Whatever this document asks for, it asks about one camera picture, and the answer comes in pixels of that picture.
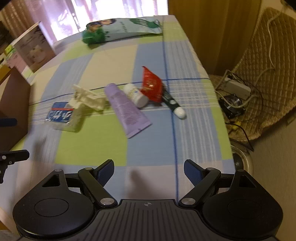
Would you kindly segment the brown white storage box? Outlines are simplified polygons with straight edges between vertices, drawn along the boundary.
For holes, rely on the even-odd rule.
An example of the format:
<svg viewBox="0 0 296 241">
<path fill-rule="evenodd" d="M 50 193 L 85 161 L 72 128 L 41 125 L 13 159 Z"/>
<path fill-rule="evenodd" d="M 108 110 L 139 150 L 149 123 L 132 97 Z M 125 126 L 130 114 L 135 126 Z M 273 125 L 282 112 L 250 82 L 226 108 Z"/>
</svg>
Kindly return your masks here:
<svg viewBox="0 0 296 241">
<path fill-rule="evenodd" d="M 1 151 L 9 151 L 28 133 L 31 86 L 17 68 L 1 80 L 1 118 L 15 118 L 15 126 L 1 127 Z"/>
</svg>

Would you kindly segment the dark green small tube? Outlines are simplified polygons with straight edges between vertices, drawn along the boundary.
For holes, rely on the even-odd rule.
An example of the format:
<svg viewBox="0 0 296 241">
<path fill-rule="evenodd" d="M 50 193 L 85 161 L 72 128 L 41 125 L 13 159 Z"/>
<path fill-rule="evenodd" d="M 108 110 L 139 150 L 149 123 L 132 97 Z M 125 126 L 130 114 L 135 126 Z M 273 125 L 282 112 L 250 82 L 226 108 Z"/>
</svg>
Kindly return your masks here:
<svg viewBox="0 0 296 241">
<path fill-rule="evenodd" d="M 165 88 L 163 89 L 162 100 L 175 116 L 177 116 L 181 120 L 186 118 L 186 111 L 178 104 L 178 102 Z"/>
</svg>

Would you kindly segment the white small bottle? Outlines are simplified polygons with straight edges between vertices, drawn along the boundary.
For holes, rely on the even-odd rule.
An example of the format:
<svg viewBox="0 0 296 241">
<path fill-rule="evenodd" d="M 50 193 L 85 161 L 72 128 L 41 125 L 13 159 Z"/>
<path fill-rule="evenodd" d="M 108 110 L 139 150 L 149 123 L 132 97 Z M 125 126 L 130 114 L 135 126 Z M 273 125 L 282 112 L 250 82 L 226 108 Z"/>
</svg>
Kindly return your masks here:
<svg viewBox="0 0 296 241">
<path fill-rule="evenodd" d="M 125 95 L 137 106 L 137 108 L 145 107 L 149 99 L 142 94 L 140 90 L 132 83 L 128 83 L 123 87 Z"/>
</svg>

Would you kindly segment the pink cardboard box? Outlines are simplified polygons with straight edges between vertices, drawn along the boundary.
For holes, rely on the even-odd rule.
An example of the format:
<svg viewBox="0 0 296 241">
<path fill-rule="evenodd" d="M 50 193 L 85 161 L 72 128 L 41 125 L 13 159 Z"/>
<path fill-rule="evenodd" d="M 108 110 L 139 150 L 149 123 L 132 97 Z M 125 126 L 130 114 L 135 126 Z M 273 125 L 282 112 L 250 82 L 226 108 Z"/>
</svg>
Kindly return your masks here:
<svg viewBox="0 0 296 241">
<path fill-rule="evenodd" d="M 22 59 L 22 57 L 18 54 L 18 52 L 10 53 L 8 56 L 6 56 L 6 65 L 10 68 L 17 68 L 17 70 L 22 73 L 27 66 L 25 61 Z"/>
</svg>

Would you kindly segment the humidifier product box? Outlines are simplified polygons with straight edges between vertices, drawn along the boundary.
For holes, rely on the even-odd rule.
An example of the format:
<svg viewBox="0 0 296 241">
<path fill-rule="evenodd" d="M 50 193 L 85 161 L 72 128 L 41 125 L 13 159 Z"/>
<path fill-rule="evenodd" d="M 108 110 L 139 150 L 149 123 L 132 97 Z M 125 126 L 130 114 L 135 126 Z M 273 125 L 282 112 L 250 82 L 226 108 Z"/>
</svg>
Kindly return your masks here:
<svg viewBox="0 0 296 241">
<path fill-rule="evenodd" d="M 41 21 L 13 40 L 12 46 L 33 73 L 56 56 L 53 42 Z"/>
</svg>

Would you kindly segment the pink curtain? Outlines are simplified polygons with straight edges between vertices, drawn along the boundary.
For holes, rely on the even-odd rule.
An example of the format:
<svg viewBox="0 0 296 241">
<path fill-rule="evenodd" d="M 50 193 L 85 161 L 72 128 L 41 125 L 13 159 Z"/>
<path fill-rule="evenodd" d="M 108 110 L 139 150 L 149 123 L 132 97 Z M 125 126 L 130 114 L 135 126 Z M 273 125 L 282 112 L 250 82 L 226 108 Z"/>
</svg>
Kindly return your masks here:
<svg viewBox="0 0 296 241">
<path fill-rule="evenodd" d="M 168 1 L 1 1 L 1 35 L 8 30 L 13 46 L 40 50 L 91 22 L 142 19 L 152 28 L 167 14 Z"/>
</svg>

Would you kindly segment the white power adapter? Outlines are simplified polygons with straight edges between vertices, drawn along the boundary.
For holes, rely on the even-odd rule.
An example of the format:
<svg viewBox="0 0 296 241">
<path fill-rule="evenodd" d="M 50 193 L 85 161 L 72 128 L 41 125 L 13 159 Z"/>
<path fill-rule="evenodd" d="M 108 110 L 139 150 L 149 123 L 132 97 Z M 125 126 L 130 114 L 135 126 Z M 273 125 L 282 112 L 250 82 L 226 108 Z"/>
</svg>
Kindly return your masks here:
<svg viewBox="0 0 296 241">
<path fill-rule="evenodd" d="M 251 88 L 238 82 L 237 80 L 226 77 L 218 87 L 226 93 L 236 95 L 240 99 L 247 100 L 251 96 Z"/>
</svg>

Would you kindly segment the purple cream tube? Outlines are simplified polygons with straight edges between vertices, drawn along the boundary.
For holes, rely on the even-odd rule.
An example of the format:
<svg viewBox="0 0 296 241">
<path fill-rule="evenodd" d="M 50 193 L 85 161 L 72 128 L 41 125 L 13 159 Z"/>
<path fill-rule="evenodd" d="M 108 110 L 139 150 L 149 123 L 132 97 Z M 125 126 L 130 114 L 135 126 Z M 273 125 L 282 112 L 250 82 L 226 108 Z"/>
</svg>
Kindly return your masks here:
<svg viewBox="0 0 296 241">
<path fill-rule="evenodd" d="M 152 124 L 116 84 L 107 85 L 104 92 L 127 138 L 132 138 Z"/>
</svg>

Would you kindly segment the checkered tablecloth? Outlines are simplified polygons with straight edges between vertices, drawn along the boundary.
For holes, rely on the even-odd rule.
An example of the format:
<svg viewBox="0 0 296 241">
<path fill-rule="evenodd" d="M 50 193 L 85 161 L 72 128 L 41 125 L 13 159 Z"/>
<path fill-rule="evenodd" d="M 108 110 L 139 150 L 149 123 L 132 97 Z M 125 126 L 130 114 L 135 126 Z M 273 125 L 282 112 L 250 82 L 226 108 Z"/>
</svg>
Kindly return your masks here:
<svg viewBox="0 0 296 241">
<path fill-rule="evenodd" d="M 23 151 L 1 173 L 1 222 L 54 171 L 77 173 L 112 162 L 105 185 L 121 199 L 180 200 L 193 185 L 190 159 L 202 168 L 235 171 L 230 142 L 208 74 L 174 16 L 109 19 L 107 35 L 81 34 L 56 44 L 36 72 L 13 68 L 1 81 L 1 150 Z"/>
</svg>

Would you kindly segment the red sachet packet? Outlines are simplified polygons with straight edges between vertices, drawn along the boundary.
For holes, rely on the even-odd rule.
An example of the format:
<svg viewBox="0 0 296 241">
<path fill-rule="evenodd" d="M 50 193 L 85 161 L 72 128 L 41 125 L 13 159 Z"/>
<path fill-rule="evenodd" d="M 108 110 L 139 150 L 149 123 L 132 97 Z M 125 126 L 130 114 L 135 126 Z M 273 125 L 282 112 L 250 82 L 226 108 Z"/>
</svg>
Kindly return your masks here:
<svg viewBox="0 0 296 241">
<path fill-rule="evenodd" d="M 140 89 L 140 92 L 145 95 L 150 101 L 156 103 L 162 102 L 162 80 L 145 66 L 143 66 L 142 87 Z"/>
</svg>

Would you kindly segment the blue floss pick box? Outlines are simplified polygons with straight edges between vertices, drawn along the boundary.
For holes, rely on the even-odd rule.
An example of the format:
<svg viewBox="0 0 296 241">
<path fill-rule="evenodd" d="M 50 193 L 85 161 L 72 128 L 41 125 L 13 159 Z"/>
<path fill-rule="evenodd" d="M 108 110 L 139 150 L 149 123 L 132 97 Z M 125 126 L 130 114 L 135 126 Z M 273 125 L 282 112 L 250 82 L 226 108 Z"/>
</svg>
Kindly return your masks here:
<svg viewBox="0 0 296 241">
<path fill-rule="evenodd" d="M 55 102 L 45 118 L 45 123 L 55 130 L 77 133 L 82 128 L 83 111 L 83 104 Z"/>
</svg>

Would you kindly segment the cream plastic hair clip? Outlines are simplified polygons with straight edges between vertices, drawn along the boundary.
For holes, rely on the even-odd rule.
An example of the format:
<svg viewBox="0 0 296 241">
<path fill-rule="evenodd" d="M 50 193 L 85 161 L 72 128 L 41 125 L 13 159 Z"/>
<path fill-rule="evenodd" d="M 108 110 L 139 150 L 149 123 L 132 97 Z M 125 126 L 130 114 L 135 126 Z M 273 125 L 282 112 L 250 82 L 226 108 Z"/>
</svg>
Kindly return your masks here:
<svg viewBox="0 0 296 241">
<path fill-rule="evenodd" d="M 102 93 L 95 93 L 78 85 L 73 85 L 74 94 L 68 104 L 73 108 L 85 105 L 94 111 L 103 111 L 106 106 L 106 96 Z"/>
</svg>

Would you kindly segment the green snack bag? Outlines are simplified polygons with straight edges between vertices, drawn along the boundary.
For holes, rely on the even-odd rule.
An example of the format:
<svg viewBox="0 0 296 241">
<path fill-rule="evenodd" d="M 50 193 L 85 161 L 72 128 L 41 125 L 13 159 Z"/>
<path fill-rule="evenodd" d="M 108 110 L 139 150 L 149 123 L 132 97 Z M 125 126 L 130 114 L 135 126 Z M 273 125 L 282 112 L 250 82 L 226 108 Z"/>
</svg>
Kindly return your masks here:
<svg viewBox="0 0 296 241">
<path fill-rule="evenodd" d="M 82 32 L 85 44 L 101 44 L 149 34 L 161 34 L 162 27 L 154 17 L 106 19 L 88 23 Z"/>
</svg>

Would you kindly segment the woven wicker chair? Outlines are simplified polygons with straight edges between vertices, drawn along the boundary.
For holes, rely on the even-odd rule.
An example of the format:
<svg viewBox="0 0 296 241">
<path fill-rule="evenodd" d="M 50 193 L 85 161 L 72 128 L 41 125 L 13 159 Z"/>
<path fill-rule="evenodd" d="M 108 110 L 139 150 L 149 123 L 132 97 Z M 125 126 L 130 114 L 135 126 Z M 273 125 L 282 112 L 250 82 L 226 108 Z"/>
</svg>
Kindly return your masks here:
<svg viewBox="0 0 296 241">
<path fill-rule="evenodd" d="M 245 114 L 233 120 L 241 127 L 227 127 L 229 137 L 255 140 L 295 108 L 295 19 L 266 8 L 232 72 L 250 86 L 255 97 Z"/>
</svg>

